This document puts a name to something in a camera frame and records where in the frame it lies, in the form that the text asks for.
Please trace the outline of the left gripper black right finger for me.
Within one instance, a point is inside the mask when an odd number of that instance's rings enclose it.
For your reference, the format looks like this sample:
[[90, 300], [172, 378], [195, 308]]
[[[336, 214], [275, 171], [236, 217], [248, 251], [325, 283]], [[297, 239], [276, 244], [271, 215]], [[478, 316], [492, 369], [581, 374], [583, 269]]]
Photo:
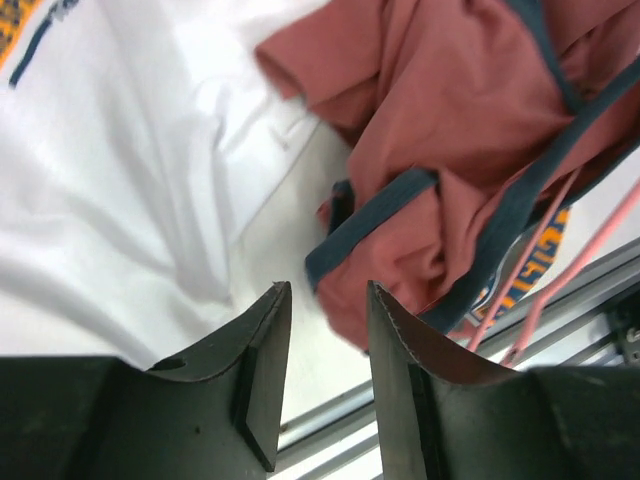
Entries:
[[388, 479], [635, 479], [639, 372], [497, 365], [370, 283], [369, 359]]

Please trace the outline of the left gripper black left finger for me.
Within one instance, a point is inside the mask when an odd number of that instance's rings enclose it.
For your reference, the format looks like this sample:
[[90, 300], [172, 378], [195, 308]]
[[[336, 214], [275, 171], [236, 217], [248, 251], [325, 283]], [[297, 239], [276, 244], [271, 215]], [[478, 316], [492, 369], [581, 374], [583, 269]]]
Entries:
[[5, 479], [263, 479], [276, 465], [287, 282], [141, 371], [113, 357], [1, 362]]

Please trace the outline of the red tank top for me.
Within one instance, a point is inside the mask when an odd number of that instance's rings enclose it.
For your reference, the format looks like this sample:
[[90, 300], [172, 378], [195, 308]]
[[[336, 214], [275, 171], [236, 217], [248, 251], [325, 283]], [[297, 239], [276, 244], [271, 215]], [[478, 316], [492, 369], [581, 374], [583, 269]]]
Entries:
[[554, 200], [639, 144], [635, 1], [332, 1], [255, 54], [352, 147], [305, 267], [359, 349], [369, 282], [451, 331]]

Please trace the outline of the pink hanger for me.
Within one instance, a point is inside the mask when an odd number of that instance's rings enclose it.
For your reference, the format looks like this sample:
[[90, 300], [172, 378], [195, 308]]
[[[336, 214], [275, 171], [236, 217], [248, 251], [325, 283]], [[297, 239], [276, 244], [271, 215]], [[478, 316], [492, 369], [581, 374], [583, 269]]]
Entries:
[[[582, 250], [574, 257], [573, 261], [552, 282], [536, 293], [532, 306], [522, 323], [519, 336], [501, 360], [503, 366], [511, 367], [521, 358], [550, 299], [573, 280], [592, 260], [593, 256], [625, 222], [638, 203], [639, 185], [634, 184], [619, 204], [609, 211], [609, 215], [603, 220], [599, 229], [587, 238]], [[470, 327], [468, 331], [469, 342], [466, 345], [469, 351], [477, 350], [486, 331], [495, 324], [495, 320], [513, 308], [554, 265], [569, 217], [570, 209], [561, 207], [558, 199], [554, 200], [541, 223], [520, 251], [509, 275], [504, 278], [500, 289], [495, 292], [489, 307], [482, 311], [483, 316], [480, 322]]]

